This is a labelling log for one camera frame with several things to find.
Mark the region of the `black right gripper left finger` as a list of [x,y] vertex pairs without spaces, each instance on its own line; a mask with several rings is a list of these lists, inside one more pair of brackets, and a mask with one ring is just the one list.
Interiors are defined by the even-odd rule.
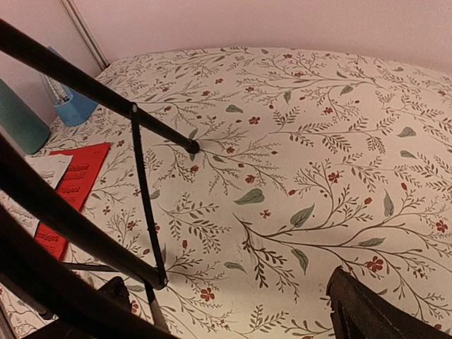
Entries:
[[131,302],[129,292],[125,286],[123,278],[115,276],[108,280],[100,289],[96,291],[96,305],[102,318],[111,318],[117,315],[117,310],[121,308],[123,312],[131,314]]

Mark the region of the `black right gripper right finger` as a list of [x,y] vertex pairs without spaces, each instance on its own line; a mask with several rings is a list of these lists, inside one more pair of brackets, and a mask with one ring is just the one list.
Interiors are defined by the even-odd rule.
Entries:
[[336,338],[450,338],[399,310],[345,272],[333,271],[326,289]]

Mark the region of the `black music stand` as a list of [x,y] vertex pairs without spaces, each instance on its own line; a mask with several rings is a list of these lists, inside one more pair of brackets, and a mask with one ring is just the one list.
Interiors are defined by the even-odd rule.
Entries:
[[1,189],[52,230],[100,259],[99,270],[116,270],[141,281],[153,316],[153,321],[147,322],[119,308],[116,316],[102,318],[96,305],[97,290],[76,275],[79,265],[55,259],[3,210],[1,252],[7,259],[1,264],[1,282],[43,317],[51,319],[50,324],[32,336],[169,338],[170,331],[155,298],[155,291],[167,284],[167,276],[150,205],[140,130],[146,128],[191,154],[199,152],[199,144],[150,116],[136,103],[116,94],[6,21],[1,22],[1,50],[131,121],[138,179],[156,261],[155,266],[150,266],[108,237],[60,197],[7,141],[2,141]]

